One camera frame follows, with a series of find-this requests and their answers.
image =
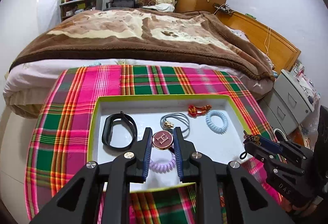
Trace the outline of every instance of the drawer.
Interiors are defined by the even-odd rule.
[[[283,127],[281,126],[281,124],[279,123],[278,119],[276,118],[276,116],[272,112],[272,110],[269,108],[269,106],[267,105],[267,103],[263,99],[259,103],[259,106],[262,109],[263,114],[265,115],[268,123],[270,124],[270,126],[272,128],[272,130],[274,130],[274,129],[280,129],[281,131],[283,131],[284,133],[286,133],[284,131]]]
[[[301,124],[311,112],[303,97],[283,74],[279,75],[273,88],[293,113],[297,122]]]
[[[286,135],[289,135],[298,127],[298,123],[281,97],[272,90],[264,97],[265,102],[276,116]]]

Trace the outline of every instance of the mattress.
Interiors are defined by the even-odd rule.
[[[153,66],[169,66],[169,67],[190,67],[190,68],[206,68],[220,70],[237,76],[246,88],[252,93],[255,99],[260,99],[268,93],[273,82],[270,80],[253,80],[248,78],[242,72],[220,66],[199,65],[194,63],[178,63],[165,61],[146,61],[135,59],[101,59],[101,60],[76,60],[76,59],[56,59],[41,60],[30,63],[24,63],[14,67],[8,78],[4,88],[4,99],[6,104],[17,115],[35,118],[59,75],[63,70],[74,67],[87,67],[96,65],[153,65]]]

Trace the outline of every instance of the light blue spiral hair tie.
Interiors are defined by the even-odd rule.
[[[218,116],[223,121],[222,127],[217,127],[213,124],[211,117],[212,116]],[[219,110],[210,110],[206,113],[206,124],[207,126],[215,133],[217,134],[223,134],[228,129],[228,119],[227,117]]]

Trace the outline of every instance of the wooden headboard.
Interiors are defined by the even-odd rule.
[[[268,45],[269,42],[268,27],[266,25],[239,12],[234,12],[232,16],[223,12],[218,12],[216,15],[223,24],[232,29],[243,31],[258,49],[263,53],[267,52],[264,45],[267,37],[266,44]],[[290,71],[300,53],[301,51],[286,38],[271,30],[268,56],[278,74],[282,69]]]

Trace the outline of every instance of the plaid cloth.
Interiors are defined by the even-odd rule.
[[[28,152],[25,198],[29,219],[87,162],[91,116],[99,96],[213,93],[232,98],[253,134],[273,136],[253,96],[237,77],[225,72],[130,65],[64,71],[40,112]],[[266,184],[261,162],[251,159],[243,166],[281,201]],[[130,213],[135,223],[194,223],[195,188],[131,194]]]

